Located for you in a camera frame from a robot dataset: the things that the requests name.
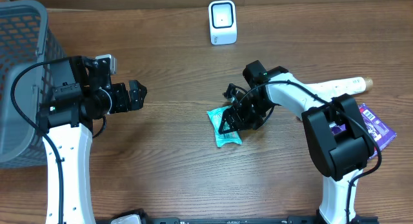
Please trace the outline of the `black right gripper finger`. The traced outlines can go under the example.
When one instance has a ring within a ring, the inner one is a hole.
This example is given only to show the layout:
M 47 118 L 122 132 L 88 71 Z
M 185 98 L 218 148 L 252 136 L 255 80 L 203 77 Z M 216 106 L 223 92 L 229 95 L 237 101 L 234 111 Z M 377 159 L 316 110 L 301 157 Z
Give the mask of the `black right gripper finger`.
M 239 131 L 240 127 L 236 123 L 222 122 L 218 127 L 219 134 L 229 134 Z
M 230 106 L 223 111 L 221 123 L 222 122 L 236 123 L 237 125 L 239 124 L 239 117 L 234 106 Z

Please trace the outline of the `mint green wipes pack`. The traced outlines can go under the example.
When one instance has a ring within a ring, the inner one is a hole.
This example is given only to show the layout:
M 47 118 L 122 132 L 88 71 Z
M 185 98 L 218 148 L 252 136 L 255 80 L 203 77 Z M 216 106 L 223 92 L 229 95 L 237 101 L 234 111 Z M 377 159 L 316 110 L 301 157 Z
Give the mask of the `mint green wipes pack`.
M 242 144 L 242 140 L 237 132 L 230 132 L 226 134 L 219 133 L 219 127 L 222 121 L 223 112 L 228 108 L 230 108 L 230 106 L 216 108 L 207 112 L 208 117 L 214 127 L 216 145 L 218 148 L 221 148 L 223 145 L 227 143 L 235 143 L 238 145 Z

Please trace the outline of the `white tube gold cap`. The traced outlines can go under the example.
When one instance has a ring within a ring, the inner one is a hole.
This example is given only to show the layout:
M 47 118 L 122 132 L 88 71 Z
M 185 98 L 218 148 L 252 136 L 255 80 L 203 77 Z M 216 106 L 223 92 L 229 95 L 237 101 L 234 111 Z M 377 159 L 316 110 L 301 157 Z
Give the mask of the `white tube gold cap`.
M 307 84 L 316 91 L 323 99 L 339 97 L 343 94 L 355 95 L 372 89 L 374 82 L 370 77 L 352 77 L 325 81 L 322 83 Z

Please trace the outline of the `purple Carefree pad pack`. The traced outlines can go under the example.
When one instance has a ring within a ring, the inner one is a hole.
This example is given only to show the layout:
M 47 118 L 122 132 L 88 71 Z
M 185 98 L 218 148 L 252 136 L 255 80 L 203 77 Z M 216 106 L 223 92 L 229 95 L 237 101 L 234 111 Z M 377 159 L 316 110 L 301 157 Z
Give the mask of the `purple Carefree pad pack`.
M 374 138 L 380 151 L 382 151 L 395 140 L 396 132 L 386 125 L 366 104 L 363 103 L 358 107 L 368 133 Z

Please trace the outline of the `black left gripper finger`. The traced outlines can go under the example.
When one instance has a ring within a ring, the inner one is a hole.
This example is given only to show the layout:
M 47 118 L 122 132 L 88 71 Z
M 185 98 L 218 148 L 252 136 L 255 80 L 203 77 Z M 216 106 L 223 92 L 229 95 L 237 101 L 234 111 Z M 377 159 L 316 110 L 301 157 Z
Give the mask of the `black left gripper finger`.
M 145 97 L 141 94 L 130 94 L 130 110 L 143 108 Z
M 130 80 L 128 83 L 130 87 L 130 97 L 145 97 L 147 95 L 147 88 L 138 80 Z

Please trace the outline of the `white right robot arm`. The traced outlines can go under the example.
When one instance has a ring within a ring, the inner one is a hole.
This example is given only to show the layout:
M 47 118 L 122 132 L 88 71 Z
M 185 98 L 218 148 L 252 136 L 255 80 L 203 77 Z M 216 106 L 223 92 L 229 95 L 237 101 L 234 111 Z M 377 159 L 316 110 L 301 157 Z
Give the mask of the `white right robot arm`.
M 364 169 L 377 148 L 356 100 L 348 92 L 306 85 L 282 66 L 266 70 L 255 61 L 243 77 L 248 90 L 231 83 L 223 94 L 231 106 L 218 132 L 256 130 L 276 106 L 288 109 L 302 121 L 311 160 L 323 175 L 323 199 L 311 222 L 377 223 L 354 210 L 358 179 L 368 174 Z

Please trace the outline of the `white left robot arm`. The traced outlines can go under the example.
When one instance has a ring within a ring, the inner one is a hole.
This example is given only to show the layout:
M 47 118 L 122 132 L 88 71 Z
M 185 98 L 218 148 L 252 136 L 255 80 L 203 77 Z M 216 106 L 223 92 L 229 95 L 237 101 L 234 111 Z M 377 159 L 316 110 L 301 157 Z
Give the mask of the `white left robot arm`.
M 74 56 L 50 64 L 52 96 L 40 106 L 46 132 L 47 223 L 95 223 L 90 194 L 93 122 L 139 110 L 147 89 L 136 80 L 113 83 L 117 60 L 110 54 Z

